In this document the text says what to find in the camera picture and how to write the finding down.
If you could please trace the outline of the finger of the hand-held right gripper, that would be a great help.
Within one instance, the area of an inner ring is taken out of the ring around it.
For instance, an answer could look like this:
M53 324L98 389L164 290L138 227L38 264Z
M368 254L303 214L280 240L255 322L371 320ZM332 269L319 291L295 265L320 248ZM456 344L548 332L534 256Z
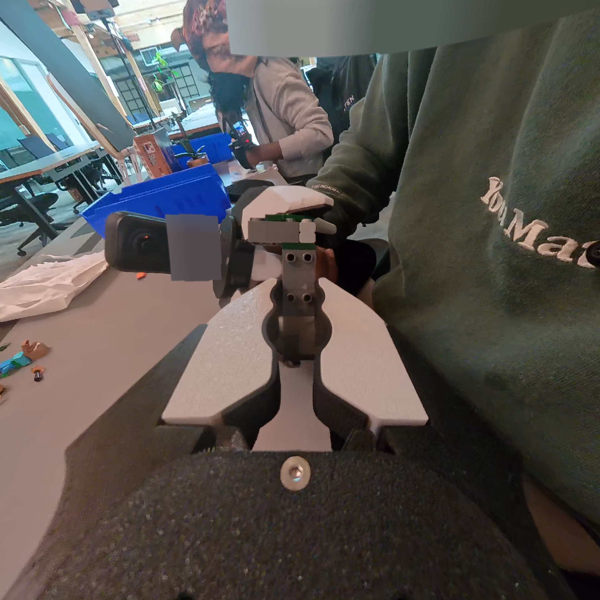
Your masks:
M300 213L303 211L328 211L334 200L326 194L297 185L259 186L241 195L241 225L252 218L262 219L266 215Z
M249 220L246 240L254 245L314 244L317 234L335 235L337 227L324 220Z

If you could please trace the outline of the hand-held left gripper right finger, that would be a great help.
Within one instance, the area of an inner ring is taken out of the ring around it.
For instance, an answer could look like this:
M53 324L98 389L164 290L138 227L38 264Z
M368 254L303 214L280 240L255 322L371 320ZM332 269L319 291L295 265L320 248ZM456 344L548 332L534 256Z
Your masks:
M320 353L320 380L367 427L423 426L428 415L384 321L360 299L319 280L331 335Z

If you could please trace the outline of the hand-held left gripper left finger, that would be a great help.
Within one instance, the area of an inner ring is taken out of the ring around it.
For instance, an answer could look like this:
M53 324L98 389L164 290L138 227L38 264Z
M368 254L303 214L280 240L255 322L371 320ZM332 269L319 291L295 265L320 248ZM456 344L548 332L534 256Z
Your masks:
M217 425L229 409L258 392L274 371L263 324L279 280L266 280L232 300L208 322L161 419L169 425Z

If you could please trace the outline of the grey white brick column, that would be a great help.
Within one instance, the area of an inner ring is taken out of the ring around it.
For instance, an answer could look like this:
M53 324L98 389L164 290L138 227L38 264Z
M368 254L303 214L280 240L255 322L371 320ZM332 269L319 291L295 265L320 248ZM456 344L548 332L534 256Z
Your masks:
M281 355L289 366L314 359L319 291L314 244L282 244Z

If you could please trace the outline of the person's right hand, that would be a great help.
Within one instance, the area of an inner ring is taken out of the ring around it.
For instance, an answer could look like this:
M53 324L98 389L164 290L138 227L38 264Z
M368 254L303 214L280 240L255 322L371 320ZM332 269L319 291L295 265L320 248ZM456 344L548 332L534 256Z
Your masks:
M332 249L317 247L315 275L317 280L325 278L333 283L337 283L338 267Z

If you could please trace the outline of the blue plastic bin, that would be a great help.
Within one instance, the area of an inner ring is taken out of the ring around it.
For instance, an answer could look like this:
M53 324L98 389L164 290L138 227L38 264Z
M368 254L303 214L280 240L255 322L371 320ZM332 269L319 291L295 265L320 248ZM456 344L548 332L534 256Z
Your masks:
M215 133L208 136L191 139L191 148L195 153L204 153L211 164L231 161L234 154L230 148L231 137L227 133ZM187 154L186 148L182 144L173 145L174 153L178 163L183 169L188 169L188 162L191 160Z
M230 199L211 164L181 170L107 192L82 211L81 216L102 238L109 214L128 212L150 217L166 215L216 216L221 222Z

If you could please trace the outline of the orange carton box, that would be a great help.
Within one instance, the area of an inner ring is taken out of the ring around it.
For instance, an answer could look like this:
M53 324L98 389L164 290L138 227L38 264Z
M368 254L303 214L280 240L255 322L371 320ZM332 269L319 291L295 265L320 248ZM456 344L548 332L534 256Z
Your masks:
M151 179L168 176L173 173L164 140L159 131L133 137L133 148Z

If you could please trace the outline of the white crumpled bag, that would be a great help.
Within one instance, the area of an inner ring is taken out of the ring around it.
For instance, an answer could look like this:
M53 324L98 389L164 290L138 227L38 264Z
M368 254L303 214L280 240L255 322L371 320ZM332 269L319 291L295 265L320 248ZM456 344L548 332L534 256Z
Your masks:
M107 268L103 252L27 267L1 283L1 323L63 311Z

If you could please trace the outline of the wooden office table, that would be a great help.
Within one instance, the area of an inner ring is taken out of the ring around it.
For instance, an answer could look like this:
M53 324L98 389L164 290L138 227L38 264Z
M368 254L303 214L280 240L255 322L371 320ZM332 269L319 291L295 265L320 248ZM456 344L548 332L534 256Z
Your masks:
M26 198L25 208L33 213L37 223L48 234L48 239L43 241L46 243L55 239L59 231L65 230L67 226L59 223L64 229L55 232L41 214L33 208L28 201L31 198L30 193L33 193L30 181L39 176L47 176L55 184L68 177L73 177L77 182L76 189L82 195L82 202L91 204L101 196L102 192L97 190L86 176L85 168L94 167L96 163L101 166L105 165L106 157L107 152L97 142L90 145L71 146L26 165L2 172L1 185L9 185L11 188L15 188L21 196Z

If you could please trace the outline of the black office chair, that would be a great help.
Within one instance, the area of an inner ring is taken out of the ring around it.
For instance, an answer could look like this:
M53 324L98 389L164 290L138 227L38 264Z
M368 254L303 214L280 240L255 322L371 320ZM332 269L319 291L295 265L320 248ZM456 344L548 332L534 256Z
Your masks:
M31 198L28 199L29 203L35 208L41 216L49 223L50 227L56 232L64 227L55 222L54 219L49 216L49 210L58 201L58 195L55 192L45 192L42 194L30 193ZM35 238L39 238L41 241L48 240L48 234L42 229L42 227L36 221L33 213L29 209L25 208L25 200L15 188L11 188L9 185L1 185L1 227L6 227L11 224L19 224L23 226L25 222L33 223L37 225L34 233L30 234L18 247L17 255L19 257L26 256L25 246Z

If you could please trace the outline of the pile of colourful brick figures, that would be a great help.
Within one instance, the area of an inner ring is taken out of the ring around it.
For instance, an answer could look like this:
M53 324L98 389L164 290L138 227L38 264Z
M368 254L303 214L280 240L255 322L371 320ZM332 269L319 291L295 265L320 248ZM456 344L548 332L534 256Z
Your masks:
M1 362L1 380L6 379L25 367L32 367L34 380L36 382L40 381L43 377L44 369L35 366L35 363L46 357L49 353L50 348L44 342L24 341L19 353L13 355L10 359Z

